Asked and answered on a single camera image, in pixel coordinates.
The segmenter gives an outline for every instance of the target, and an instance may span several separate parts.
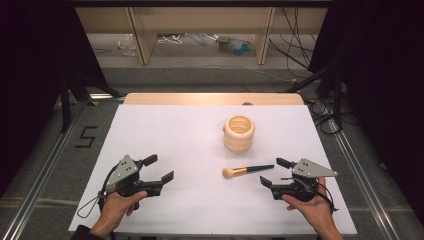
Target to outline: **person's hand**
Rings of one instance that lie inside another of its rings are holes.
[[[325,178],[319,178],[318,182],[325,186]],[[327,196],[325,188],[321,185],[318,185],[318,191]],[[283,195],[281,199],[289,204],[287,210],[298,209],[322,239],[343,239],[334,224],[330,206],[322,197],[315,195],[309,202],[299,201],[290,195]]]
[[[122,217],[130,216],[134,204],[147,197],[147,192],[137,192],[130,197],[122,197],[117,192],[108,194],[99,220],[91,228],[90,233],[101,238],[107,237],[121,223]]]

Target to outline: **white paper sheet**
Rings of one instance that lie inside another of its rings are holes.
[[[233,153],[223,143],[222,127],[242,114],[255,123],[252,147]],[[297,162],[307,158],[330,168],[306,106],[181,106],[121,105],[78,209],[96,196],[110,169],[125,154],[134,160],[158,154],[158,161],[140,171],[144,181],[156,181],[170,171],[175,178],[160,197],[146,198],[140,209],[124,217],[116,232],[173,236],[275,236],[314,234],[298,211],[273,200],[259,176],[274,184],[289,184],[291,172],[276,164],[282,157]],[[225,167],[274,164],[274,169],[231,179]],[[327,186],[339,211],[334,219],[342,234],[356,229],[334,178]],[[87,213],[89,207],[81,211]],[[74,216],[69,227],[91,227],[99,217],[96,207],[88,218]]]

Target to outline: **metal rail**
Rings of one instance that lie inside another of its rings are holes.
[[[72,119],[67,130],[60,134],[52,151],[50,152],[49,157],[47,158],[47,161],[45,162],[43,168],[38,174],[37,179],[32,185],[31,190],[25,197],[18,212],[16,213],[15,217],[11,221],[9,228],[6,231],[6,234],[3,236],[3,240],[19,239],[20,235],[22,234],[22,231],[25,228],[26,223],[28,222],[35,208],[35,205],[38,199],[40,198],[44,190],[44,187],[46,186],[51,174],[53,173],[53,170],[55,169],[57,165],[57,162],[60,159],[60,156],[62,155],[62,152],[69,139],[69,136],[71,135],[73,131],[73,127],[75,123],[77,122],[78,117],[80,116],[82,110],[84,109],[84,106],[85,106],[84,103],[77,104],[76,110],[75,110],[75,117]]]
[[[334,131],[338,128],[334,121],[330,121],[330,127]],[[358,161],[343,130],[335,134],[335,136],[384,239],[400,239],[390,216],[387,214],[381,200],[374,191],[374,188],[364,172],[361,163]]]

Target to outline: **table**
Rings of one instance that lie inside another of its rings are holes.
[[[240,105],[245,102],[254,105]],[[222,140],[222,126],[235,114],[249,116],[257,129],[251,149],[242,154],[226,149]],[[117,110],[78,209],[96,196],[109,170],[125,154],[134,160],[158,154],[158,162],[141,170],[142,180],[158,180],[170,171],[175,171],[175,178],[164,186],[160,197],[142,200],[140,210],[124,218],[117,233],[315,234],[298,211],[286,211],[286,204],[273,200],[269,189],[260,184],[259,176],[289,183],[279,180],[290,177],[289,170],[276,165],[232,179],[221,175],[224,167],[275,164],[276,157],[295,162],[304,157],[330,167],[309,111],[297,94],[129,94]],[[344,235],[356,234],[336,180],[328,178],[327,183],[340,209],[334,214],[337,227]],[[75,215],[69,230],[78,224],[91,226],[98,216],[97,209],[86,219]]]

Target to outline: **makeup brush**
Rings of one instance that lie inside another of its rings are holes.
[[[224,168],[222,170],[222,175],[224,175],[225,178],[230,178],[234,174],[243,174],[243,173],[249,173],[249,172],[256,172],[261,170],[267,170],[274,168],[274,165],[263,165],[263,166],[251,166],[251,167],[244,167],[244,168]]]

